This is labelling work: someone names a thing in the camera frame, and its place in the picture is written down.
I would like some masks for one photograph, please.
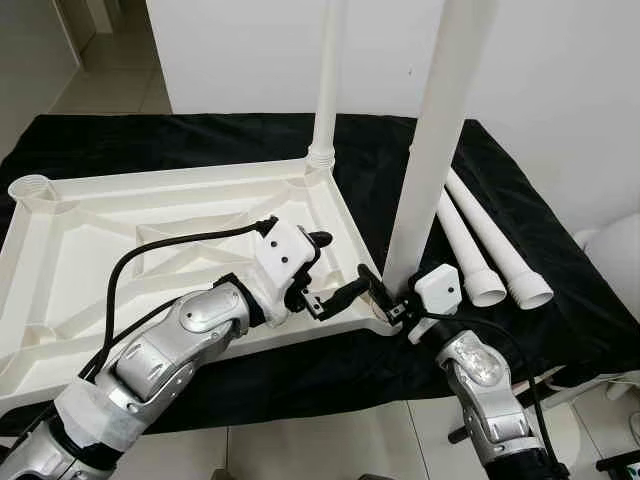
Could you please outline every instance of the black tablecloth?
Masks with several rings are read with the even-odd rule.
[[[313,126],[307,114],[183,116],[40,116],[0,167],[0,192],[29,173],[85,177],[229,163],[299,158]],[[334,177],[379,268],[400,195],[415,120],[339,116]],[[513,333],[536,372],[567,365],[562,380],[640,368],[640,328],[560,225],[509,155],[477,121],[467,121],[454,167],[527,262],[555,291],[533,311],[511,299],[488,309],[465,301]],[[13,202],[0,194],[2,238]],[[425,267],[455,265],[436,221]],[[515,380],[521,359],[493,332],[478,330],[508,358]],[[230,425],[327,414],[396,399],[448,395],[434,352],[393,338],[351,332],[208,365],[151,431]],[[37,407],[0,420],[0,433],[21,428]]]

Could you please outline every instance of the white wall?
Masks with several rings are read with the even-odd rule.
[[[0,161],[76,70],[49,0],[0,1]]]
[[[313,111],[322,0],[147,0],[176,113]],[[441,0],[350,0],[339,110],[415,115]],[[470,94],[565,226],[640,209],[637,0],[502,0]]]

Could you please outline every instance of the white plastic tube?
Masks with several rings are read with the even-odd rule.
[[[509,293],[518,306],[530,310],[547,303],[553,291],[541,275],[531,270],[460,177],[449,170],[449,193],[468,220],[507,281]]]
[[[507,295],[504,284],[487,265],[446,190],[442,191],[437,215],[464,275],[464,289],[471,303],[489,307],[504,300]]]
[[[336,100],[342,52],[346,0],[327,0],[322,40],[322,66],[313,140],[307,163],[312,168],[331,168],[335,163],[333,133],[336,126]]]
[[[460,137],[497,0],[446,0],[382,276],[395,295],[416,271]]]

